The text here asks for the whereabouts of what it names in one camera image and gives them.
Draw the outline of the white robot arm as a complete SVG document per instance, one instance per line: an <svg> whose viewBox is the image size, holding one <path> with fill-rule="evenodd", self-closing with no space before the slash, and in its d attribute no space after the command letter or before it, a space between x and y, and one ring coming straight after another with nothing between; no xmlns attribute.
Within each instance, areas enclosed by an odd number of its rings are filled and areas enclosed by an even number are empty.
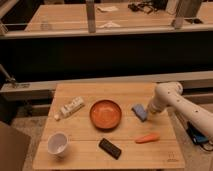
<svg viewBox="0 0 213 171"><path fill-rule="evenodd" d="M161 113L167 106L172 106L213 141L213 113L185 99L182 92L183 87L179 82L157 84L147 111L156 114Z"/></svg>

